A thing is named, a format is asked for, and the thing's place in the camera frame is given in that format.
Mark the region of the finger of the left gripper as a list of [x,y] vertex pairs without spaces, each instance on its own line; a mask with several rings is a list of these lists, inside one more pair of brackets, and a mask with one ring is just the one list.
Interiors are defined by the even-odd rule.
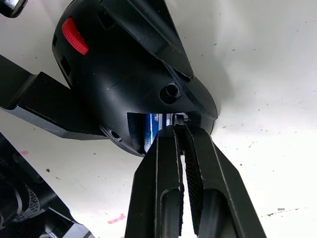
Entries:
[[0,108],[61,138],[107,139],[69,88],[43,72],[31,74],[4,56]]
[[158,60],[192,80],[195,76],[163,0],[102,0],[106,12]]

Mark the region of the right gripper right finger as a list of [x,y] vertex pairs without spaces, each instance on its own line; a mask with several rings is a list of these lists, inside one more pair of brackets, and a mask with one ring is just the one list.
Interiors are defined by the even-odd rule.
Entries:
[[178,126],[194,233],[199,238],[266,236],[238,170],[202,128]]

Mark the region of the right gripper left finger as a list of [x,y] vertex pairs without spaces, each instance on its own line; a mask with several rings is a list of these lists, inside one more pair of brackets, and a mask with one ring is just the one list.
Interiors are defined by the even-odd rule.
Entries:
[[179,143],[170,125],[157,133],[134,173],[125,237],[180,237],[183,198]]

